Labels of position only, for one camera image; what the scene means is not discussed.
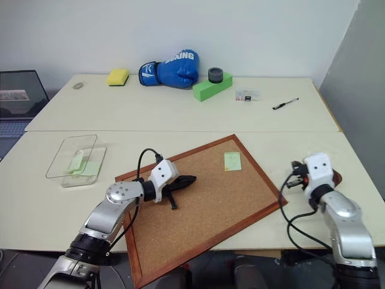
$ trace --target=transparent container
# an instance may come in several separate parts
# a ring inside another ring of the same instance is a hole
[[[46,177],[64,188],[93,184],[103,163],[106,147],[96,134],[63,140]]]

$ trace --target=white table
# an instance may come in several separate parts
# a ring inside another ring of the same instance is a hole
[[[96,133],[107,152],[97,182],[61,188],[46,171],[62,140],[69,136]],[[153,147],[165,157],[179,154],[229,135],[226,132],[27,132],[0,163],[0,247],[24,250],[64,251],[78,233],[91,210],[103,199],[114,177],[136,169],[139,153]],[[361,162],[341,132],[237,132],[236,135],[279,187],[290,173],[292,160],[312,152],[325,152],[343,176],[338,186],[363,210],[363,220],[376,246],[385,245],[385,204]],[[153,162],[145,155],[143,165]],[[300,188],[285,191],[289,216],[310,211]],[[329,233],[317,214],[299,220],[298,226],[329,243]],[[318,245],[295,235],[305,247]],[[258,221],[214,249],[293,248],[286,236],[286,223],[279,211]],[[115,247],[126,251],[124,240]]]
[[[234,78],[233,86],[199,102],[193,91],[144,87],[136,75],[109,87],[106,75],[75,75],[27,126],[27,131],[338,131],[309,78]],[[73,85],[83,82],[79,90]],[[260,101],[237,102],[237,87]],[[300,98],[277,111],[272,107]]]

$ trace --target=boxing glove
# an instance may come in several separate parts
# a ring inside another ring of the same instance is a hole
[[[164,84],[185,89],[198,81],[199,56],[190,49],[184,49],[164,62],[148,62],[139,69],[142,85]]]

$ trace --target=cork bulletin board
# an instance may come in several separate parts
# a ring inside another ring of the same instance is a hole
[[[225,172],[225,152],[240,153],[241,170]],[[157,204],[141,203],[137,219],[126,234],[135,288],[147,285],[279,208],[278,189],[236,135],[168,159],[175,163],[180,175],[194,175],[197,180],[173,193],[176,210],[171,210],[167,198]],[[154,166],[141,168],[141,177],[147,179]],[[135,174],[132,171],[115,180],[130,181]],[[127,214],[125,226],[132,213]]]

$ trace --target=pen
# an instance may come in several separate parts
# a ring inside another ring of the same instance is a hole
[[[277,110],[278,108],[281,108],[282,106],[284,106],[284,105],[286,105],[286,104],[289,104],[289,103],[291,103],[291,102],[293,102],[293,101],[297,101],[297,100],[299,100],[300,98],[294,98],[294,99],[292,99],[291,101],[288,101],[288,102],[284,102],[284,103],[282,103],[282,104],[278,104],[278,105],[276,105],[275,107],[273,107],[273,110]]]

